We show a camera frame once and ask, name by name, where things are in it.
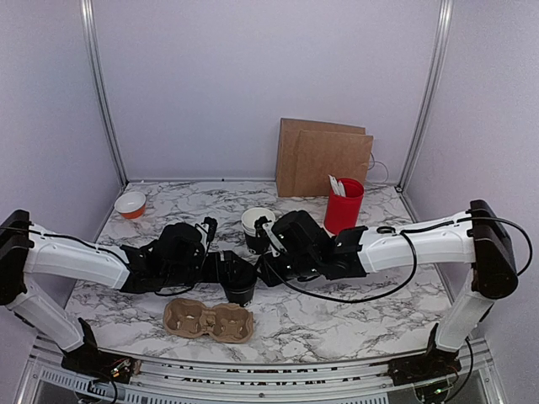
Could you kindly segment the black plastic cup lid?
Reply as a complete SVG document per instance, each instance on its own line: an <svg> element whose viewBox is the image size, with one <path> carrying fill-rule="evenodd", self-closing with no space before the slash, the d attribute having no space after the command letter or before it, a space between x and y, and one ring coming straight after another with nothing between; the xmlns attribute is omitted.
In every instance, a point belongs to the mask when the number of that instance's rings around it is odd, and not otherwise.
<svg viewBox="0 0 539 404"><path fill-rule="evenodd" d="M246 284L254 281L257 281L256 272L252 269L247 269L241 272L229 273L227 279L221 284Z"/></svg>

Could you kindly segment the black paper coffee cup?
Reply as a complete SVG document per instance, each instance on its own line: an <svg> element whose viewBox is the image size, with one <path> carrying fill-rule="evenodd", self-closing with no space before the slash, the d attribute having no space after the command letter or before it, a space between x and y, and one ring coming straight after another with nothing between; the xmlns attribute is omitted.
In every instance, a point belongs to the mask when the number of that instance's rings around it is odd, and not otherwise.
<svg viewBox="0 0 539 404"><path fill-rule="evenodd" d="M222 284L227 301L229 303L245 307L249 305L253 299L254 287L256 282L248 282L246 284Z"/></svg>

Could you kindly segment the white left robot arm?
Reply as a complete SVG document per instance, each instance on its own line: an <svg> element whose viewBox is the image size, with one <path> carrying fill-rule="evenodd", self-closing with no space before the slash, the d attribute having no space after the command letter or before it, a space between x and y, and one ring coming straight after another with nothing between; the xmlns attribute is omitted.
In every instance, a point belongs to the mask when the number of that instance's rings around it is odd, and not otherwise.
<svg viewBox="0 0 539 404"><path fill-rule="evenodd" d="M47 231L32 223L29 212L15 210L1 224L1 303L51 338L90 375L106 367L93 333L69 316L35 282L37 274L84 280L128 294L157 293L166 288L220 284L227 298L249 303L257 280L254 266L236 253L210 252L216 220L179 222L164 227L143 247L100 246Z"/></svg>

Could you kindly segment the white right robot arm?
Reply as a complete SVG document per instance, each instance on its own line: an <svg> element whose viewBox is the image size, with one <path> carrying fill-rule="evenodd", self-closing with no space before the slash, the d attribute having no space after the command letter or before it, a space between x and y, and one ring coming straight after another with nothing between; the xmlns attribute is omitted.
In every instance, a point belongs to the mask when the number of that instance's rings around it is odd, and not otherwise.
<svg viewBox="0 0 539 404"><path fill-rule="evenodd" d="M468 210L439 220L397 227L357 226L333 237L305 210L289 212L277 221L258 219L255 229L270 245L262 257L266 284L316 275L327 280L363 278L424 264L470 264L466 283L432 332L433 346L417 360L419 372L434 377L494 302L518 286L507 223L478 199Z"/></svg>

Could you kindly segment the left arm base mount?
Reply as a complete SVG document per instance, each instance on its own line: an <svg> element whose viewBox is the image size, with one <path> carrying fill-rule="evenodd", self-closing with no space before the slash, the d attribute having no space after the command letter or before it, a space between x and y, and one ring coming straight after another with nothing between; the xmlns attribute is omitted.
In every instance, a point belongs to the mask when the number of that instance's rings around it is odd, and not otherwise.
<svg viewBox="0 0 539 404"><path fill-rule="evenodd" d="M97 351L76 350L62 352L61 367L82 375L128 384L138 362L131 357Z"/></svg>

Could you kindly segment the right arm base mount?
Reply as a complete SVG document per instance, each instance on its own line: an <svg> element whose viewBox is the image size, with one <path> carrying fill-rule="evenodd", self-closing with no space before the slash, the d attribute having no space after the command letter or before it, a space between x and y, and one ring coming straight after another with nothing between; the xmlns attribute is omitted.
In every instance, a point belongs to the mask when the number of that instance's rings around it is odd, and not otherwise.
<svg viewBox="0 0 539 404"><path fill-rule="evenodd" d="M395 386L417 383L457 373L462 369L458 353L430 351L388 362L387 373Z"/></svg>

